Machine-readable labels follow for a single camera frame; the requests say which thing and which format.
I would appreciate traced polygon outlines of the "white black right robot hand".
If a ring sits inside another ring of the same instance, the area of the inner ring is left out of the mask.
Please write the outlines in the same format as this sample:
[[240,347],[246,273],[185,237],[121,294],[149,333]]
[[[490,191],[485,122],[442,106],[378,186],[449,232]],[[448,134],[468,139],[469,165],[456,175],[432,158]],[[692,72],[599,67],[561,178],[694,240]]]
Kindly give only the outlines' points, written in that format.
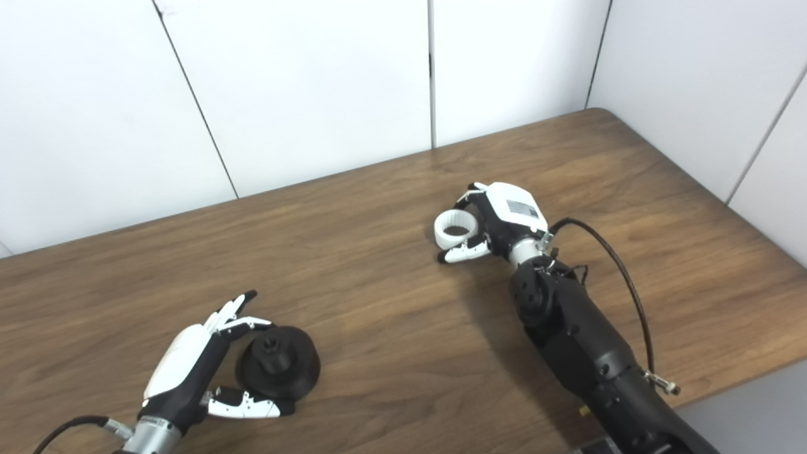
[[527,190],[509,183],[471,183],[433,227],[440,264],[491,255],[518,268],[547,249],[547,218]]

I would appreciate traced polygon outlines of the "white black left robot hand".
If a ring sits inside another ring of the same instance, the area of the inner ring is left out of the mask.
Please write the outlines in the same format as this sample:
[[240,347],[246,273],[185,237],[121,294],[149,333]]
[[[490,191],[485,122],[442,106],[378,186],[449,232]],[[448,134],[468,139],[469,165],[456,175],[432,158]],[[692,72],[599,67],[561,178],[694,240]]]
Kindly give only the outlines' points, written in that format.
[[145,388],[139,419],[164,420],[185,436],[207,416],[277,419],[295,413],[296,405],[291,400],[269,399],[245,388],[209,388],[231,342],[273,327],[271,321],[240,316],[256,295],[255,290],[245,291],[214,311],[204,323],[185,327],[173,339]]

